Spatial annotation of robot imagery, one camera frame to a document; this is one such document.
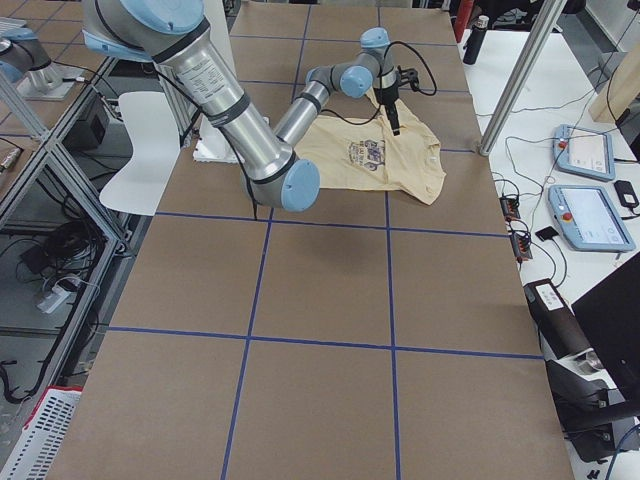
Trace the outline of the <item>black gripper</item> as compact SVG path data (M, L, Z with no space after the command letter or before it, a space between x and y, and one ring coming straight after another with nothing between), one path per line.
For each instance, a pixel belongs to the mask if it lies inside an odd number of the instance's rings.
M399 80L396 69L382 74L375 86L377 102L386 106L386 116L394 136L400 134L400 122L395 102L399 99Z

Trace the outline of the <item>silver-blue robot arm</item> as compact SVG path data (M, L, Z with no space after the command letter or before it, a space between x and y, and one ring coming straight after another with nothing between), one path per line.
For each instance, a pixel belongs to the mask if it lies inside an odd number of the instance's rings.
M392 130L399 130L395 106L399 71L382 27L361 35L361 51L354 60L311 70L305 88L280 122L270 127L211 41L203 2L85 1L82 7L89 49L172 70L185 97L237 154L247 194L256 204L291 212L314 204L320 190L319 170L313 162L299 158L294 147L332 93L360 98L374 92Z

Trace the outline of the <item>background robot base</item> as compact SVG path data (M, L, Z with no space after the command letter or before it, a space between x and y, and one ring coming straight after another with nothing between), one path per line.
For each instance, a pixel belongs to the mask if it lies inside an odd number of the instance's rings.
M1 72L27 100L61 101L75 84L86 84L84 67L56 63L29 28L1 35Z

